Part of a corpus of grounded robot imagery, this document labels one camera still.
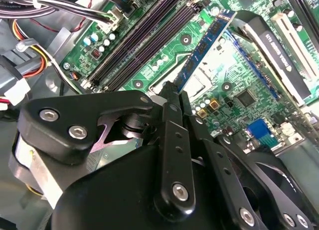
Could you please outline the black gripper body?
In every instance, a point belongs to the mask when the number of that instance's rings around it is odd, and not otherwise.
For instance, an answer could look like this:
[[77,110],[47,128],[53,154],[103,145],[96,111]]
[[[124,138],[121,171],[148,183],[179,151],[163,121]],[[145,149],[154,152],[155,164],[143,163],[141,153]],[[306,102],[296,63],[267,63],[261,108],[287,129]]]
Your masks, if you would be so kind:
[[143,145],[72,183],[52,214],[53,230],[225,230],[215,181],[189,144],[194,211],[162,215],[155,205],[159,150]]

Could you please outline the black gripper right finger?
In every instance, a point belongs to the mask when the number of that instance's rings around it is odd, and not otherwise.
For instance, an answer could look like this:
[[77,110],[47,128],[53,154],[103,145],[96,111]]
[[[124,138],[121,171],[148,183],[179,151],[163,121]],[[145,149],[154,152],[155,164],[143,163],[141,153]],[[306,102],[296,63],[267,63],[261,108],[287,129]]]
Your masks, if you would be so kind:
[[185,91],[179,95],[183,119],[215,181],[219,210],[227,230],[312,230],[308,216],[272,179],[225,135],[213,138],[203,121],[192,115]]

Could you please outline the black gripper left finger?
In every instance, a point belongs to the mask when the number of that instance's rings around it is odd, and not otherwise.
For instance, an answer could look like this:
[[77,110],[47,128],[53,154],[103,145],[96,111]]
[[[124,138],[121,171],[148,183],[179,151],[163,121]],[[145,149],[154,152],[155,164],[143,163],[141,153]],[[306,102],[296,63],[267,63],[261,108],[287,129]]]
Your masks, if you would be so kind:
[[130,90],[32,100],[20,111],[17,158],[54,208],[85,175],[90,153],[142,139],[159,150],[157,209],[164,216],[185,217],[194,211],[195,190],[181,92],[166,82],[150,97]]

